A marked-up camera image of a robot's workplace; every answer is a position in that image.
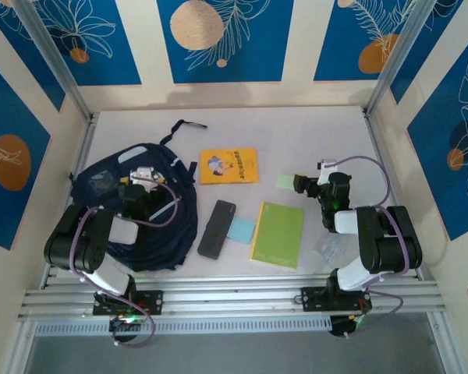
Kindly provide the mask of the navy blue backpack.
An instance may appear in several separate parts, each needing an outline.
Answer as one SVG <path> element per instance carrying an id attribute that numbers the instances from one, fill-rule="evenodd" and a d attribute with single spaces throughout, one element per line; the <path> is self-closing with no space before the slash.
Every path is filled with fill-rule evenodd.
<path id="1" fill-rule="evenodd" d="M 73 202 L 86 207 L 102 206 L 114 210 L 127 223 L 138 226 L 133 244 L 109 242 L 107 253 L 135 272 L 173 270 L 183 264 L 197 236 L 197 193 L 194 187 L 196 163 L 186 167 L 166 145 L 141 143 L 114 153 L 81 172 L 73 181 Z M 132 183 L 131 171 L 154 167 L 163 174 L 159 201 L 148 221 L 130 217 L 130 203 L 122 203 L 118 184 Z"/>

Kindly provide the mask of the green notebook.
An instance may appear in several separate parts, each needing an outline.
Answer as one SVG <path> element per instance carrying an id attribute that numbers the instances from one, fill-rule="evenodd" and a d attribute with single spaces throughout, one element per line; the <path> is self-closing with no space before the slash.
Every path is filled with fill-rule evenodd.
<path id="1" fill-rule="evenodd" d="M 262 202 L 250 258 L 289 269 L 298 267 L 305 210 Z"/>

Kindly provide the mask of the clear plastic bag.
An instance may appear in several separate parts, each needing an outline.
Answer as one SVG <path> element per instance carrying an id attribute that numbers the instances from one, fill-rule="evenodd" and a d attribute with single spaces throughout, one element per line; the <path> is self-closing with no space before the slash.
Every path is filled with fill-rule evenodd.
<path id="1" fill-rule="evenodd" d="M 339 268 L 349 263 L 349 243 L 348 235 L 326 231 L 317 242 L 316 251 L 331 268 Z"/>

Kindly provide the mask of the black pencil case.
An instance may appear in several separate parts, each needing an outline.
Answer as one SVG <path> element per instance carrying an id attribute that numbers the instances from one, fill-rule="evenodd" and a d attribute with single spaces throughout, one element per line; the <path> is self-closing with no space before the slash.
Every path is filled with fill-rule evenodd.
<path id="1" fill-rule="evenodd" d="M 218 259 L 235 216 L 236 204 L 218 200 L 207 222 L 197 253 L 208 259 Z"/>

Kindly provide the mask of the blue sticky note pad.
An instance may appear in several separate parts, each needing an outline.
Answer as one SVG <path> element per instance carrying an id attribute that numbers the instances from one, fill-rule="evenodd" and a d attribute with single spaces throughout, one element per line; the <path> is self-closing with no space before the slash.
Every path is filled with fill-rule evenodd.
<path id="1" fill-rule="evenodd" d="M 255 227 L 256 224 L 253 221 L 234 217 L 227 237 L 235 242 L 249 245 L 254 235 Z"/>

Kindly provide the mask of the yellow picture book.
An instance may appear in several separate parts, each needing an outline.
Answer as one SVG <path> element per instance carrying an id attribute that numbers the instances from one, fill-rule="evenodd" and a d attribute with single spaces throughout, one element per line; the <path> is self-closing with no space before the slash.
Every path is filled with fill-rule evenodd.
<path id="1" fill-rule="evenodd" d="M 201 185 L 258 183 L 255 148 L 202 150 L 199 159 Z"/>

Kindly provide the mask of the black controller board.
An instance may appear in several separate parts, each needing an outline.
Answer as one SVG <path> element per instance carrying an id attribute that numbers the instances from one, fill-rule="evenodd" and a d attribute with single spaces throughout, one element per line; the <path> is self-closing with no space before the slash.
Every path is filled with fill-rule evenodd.
<path id="1" fill-rule="evenodd" d="M 364 329 L 361 326 L 365 313 L 359 315 L 331 316 L 330 334 L 334 337 L 350 338 L 351 335 L 359 333 Z"/>
<path id="2" fill-rule="evenodd" d="M 116 316 L 109 321 L 108 331 L 116 344 L 126 344 L 137 338 L 137 334 L 141 331 L 141 324 Z"/>

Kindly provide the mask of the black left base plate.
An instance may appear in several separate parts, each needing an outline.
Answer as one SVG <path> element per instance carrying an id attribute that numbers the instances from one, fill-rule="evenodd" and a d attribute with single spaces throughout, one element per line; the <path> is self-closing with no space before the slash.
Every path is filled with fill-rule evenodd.
<path id="1" fill-rule="evenodd" d="M 163 291 L 137 291 L 133 296 L 133 303 L 148 312 L 152 316 L 161 315 L 163 306 Z M 142 315 L 142 312 L 118 301 L 106 294 L 94 294 L 94 316 L 119 316 L 119 315 Z"/>

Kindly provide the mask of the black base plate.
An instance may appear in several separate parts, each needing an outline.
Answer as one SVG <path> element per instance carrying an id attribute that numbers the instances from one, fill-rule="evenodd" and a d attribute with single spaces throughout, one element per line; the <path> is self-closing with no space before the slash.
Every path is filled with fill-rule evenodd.
<path id="1" fill-rule="evenodd" d="M 163 306 L 163 291 L 137 291 L 133 296 L 133 303 L 148 312 L 152 316 L 161 315 Z M 94 316 L 119 316 L 119 315 L 142 315 L 142 312 L 118 301 L 106 294 L 94 294 Z"/>
<path id="2" fill-rule="evenodd" d="M 304 312 L 358 312 L 372 310 L 370 295 L 362 291 L 342 291 L 327 287 L 301 289 Z"/>

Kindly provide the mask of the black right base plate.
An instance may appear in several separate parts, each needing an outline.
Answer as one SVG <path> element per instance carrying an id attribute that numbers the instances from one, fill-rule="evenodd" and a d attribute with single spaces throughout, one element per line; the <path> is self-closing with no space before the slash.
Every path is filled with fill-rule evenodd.
<path id="1" fill-rule="evenodd" d="M 358 312 L 372 310 L 370 295 L 362 291 L 342 291 L 327 287 L 301 289 L 304 312 Z"/>

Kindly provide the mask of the aluminium rail beam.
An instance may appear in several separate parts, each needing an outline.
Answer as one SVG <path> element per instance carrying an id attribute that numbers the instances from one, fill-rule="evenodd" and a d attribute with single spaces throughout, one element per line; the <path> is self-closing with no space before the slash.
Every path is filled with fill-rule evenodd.
<path id="1" fill-rule="evenodd" d="M 241 277 L 139 277 L 140 290 L 164 293 L 164 318 L 300 316 L 293 299 L 306 286 L 323 286 L 326 277 L 314 275 Z M 378 282 L 374 313 L 386 313 L 404 301 L 401 312 L 443 312 L 445 303 L 433 280 L 419 280 L 412 273 Z M 25 320 L 82 319 L 92 317 L 93 288 L 76 278 L 49 277 L 43 289 L 26 292 L 18 318 Z"/>

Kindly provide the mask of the aluminium frame post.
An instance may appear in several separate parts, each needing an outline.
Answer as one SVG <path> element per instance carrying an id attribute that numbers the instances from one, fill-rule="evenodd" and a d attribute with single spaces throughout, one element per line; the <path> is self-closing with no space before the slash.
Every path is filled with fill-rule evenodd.
<path id="1" fill-rule="evenodd" d="M 61 88 L 72 101 L 82 119 L 87 124 L 90 124 L 93 113 L 83 99 L 68 65 L 57 49 L 55 42 L 52 40 L 50 33 L 38 15 L 34 5 L 29 0 L 10 1 L 21 23 L 27 30 L 27 33 L 30 35 L 37 50 L 41 53 L 42 58 L 47 63 Z"/>
<path id="2" fill-rule="evenodd" d="M 403 27 L 395 47 L 381 71 L 376 86 L 364 108 L 364 116 L 370 120 L 375 113 L 381 99 L 392 84 L 399 69 L 406 60 L 414 42 L 417 40 L 424 24 L 431 14 L 437 0 L 416 0 L 413 11 Z"/>

